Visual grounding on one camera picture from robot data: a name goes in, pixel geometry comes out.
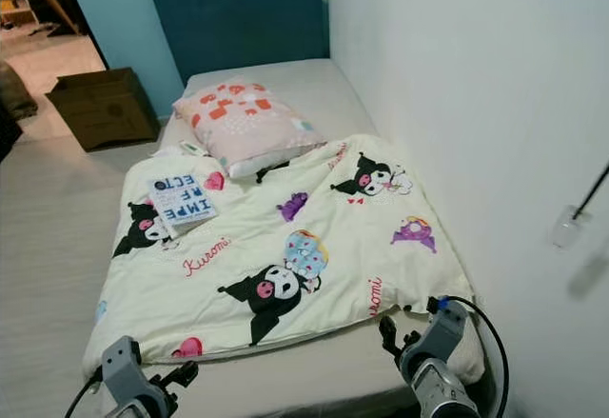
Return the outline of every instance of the blue wall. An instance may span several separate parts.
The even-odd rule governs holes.
[[[157,116],[171,114],[184,85],[152,0],[78,0],[111,68],[138,74]]]

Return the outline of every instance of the pillowcase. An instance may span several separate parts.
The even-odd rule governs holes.
[[[179,99],[173,107],[231,178],[253,175],[324,143],[269,90],[239,77]]]

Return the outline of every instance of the doorway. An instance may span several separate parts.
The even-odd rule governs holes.
[[[18,142],[71,135],[45,94],[58,77],[108,68],[76,0],[2,0],[0,56],[35,104],[13,115],[23,130]]]

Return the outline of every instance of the kuromi comforter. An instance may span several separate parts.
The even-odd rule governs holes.
[[[394,150],[352,136],[262,184],[211,158],[151,158],[128,173],[115,250],[84,365],[122,335],[145,363],[275,348],[430,295],[471,297],[453,249]],[[219,215],[168,239],[147,181],[193,173]]]

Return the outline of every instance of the floor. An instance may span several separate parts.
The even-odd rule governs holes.
[[[53,89],[58,76],[104,70],[104,63],[89,37],[47,37],[47,31],[28,36],[37,28],[38,25],[31,23],[0,32],[2,57],[21,76],[38,104],[36,116],[19,122],[24,131],[20,142],[71,135],[45,93]]]
[[[125,173],[157,148],[85,153],[66,136],[17,144],[0,165],[1,417],[64,416],[82,386]],[[73,416],[96,416],[97,396]]]

